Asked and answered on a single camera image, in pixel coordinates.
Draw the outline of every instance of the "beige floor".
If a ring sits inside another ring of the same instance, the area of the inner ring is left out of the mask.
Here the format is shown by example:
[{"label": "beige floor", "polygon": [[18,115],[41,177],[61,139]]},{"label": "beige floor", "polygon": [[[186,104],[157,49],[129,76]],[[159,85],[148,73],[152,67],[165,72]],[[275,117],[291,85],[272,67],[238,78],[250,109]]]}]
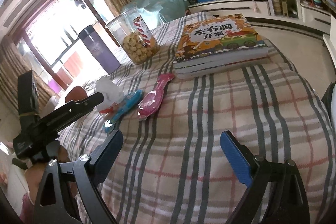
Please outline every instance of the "beige floor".
[{"label": "beige floor", "polygon": [[329,84],[335,82],[334,67],[323,41],[291,31],[266,27],[255,29],[294,63],[301,76],[308,80],[320,97]]}]

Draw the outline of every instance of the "metal screw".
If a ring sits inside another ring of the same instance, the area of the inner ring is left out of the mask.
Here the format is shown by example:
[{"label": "metal screw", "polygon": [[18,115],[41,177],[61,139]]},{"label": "metal screw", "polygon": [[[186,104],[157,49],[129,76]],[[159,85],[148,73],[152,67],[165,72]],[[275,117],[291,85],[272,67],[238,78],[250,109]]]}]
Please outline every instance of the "metal screw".
[{"label": "metal screw", "polygon": [[262,162],[265,159],[263,156],[260,156],[260,155],[255,155],[254,158],[256,159],[256,161],[259,161],[259,162]]},{"label": "metal screw", "polygon": [[295,161],[293,161],[293,160],[287,160],[287,163],[288,163],[290,166],[295,166]]},{"label": "metal screw", "polygon": [[79,159],[80,159],[81,161],[87,161],[89,158],[90,158],[90,157],[89,157],[88,155],[83,155],[83,156],[81,156]]},{"label": "metal screw", "polygon": [[54,166],[57,163],[57,160],[51,160],[49,162],[49,166]]}]

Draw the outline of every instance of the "plastic jar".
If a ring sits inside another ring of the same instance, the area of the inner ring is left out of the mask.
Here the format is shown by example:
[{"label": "plastic jar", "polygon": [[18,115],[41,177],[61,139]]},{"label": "plastic jar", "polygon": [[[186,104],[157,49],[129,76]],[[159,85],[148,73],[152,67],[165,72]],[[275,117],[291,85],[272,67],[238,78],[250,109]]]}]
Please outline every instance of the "plastic jar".
[{"label": "plastic jar", "polygon": [[120,14],[106,27],[136,65],[144,63],[159,51],[159,46],[152,32],[137,8],[129,9]]}]

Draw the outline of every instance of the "pink utensil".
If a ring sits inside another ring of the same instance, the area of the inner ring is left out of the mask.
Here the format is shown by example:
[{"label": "pink utensil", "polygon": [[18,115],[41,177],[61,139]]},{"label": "pink utensil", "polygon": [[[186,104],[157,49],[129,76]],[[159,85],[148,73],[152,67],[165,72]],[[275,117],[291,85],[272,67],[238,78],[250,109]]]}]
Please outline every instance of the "pink utensil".
[{"label": "pink utensil", "polygon": [[157,78],[157,85],[154,90],[149,92],[145,98],[138,104],[138,119],[146,120],[148,116],[159,110],[163,100],[164,88],[170,80],[174,78],[174,74],[168,73],[160,75]]}]

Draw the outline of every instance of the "red and white striped label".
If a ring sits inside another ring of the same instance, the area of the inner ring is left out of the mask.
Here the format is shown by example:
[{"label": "red and white striped label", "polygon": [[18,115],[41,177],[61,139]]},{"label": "red and white striped label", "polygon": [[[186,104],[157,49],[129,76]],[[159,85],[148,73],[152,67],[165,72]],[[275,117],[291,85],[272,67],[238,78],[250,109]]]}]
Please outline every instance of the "red and white striped label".
[{"label": "red and white striped label", "polygon": [[133,22],[134,22],[134,25],[136,26],[137,30],[141,34],[144,42],[146,42],[146,44],[148,46],[151,46],[151,38],[152,38],[153,35],[152,35],[151,31],[149,30],[149,28],[147,27],[143,18],[141,16],[139,16],[136,19],[134,19]]}]

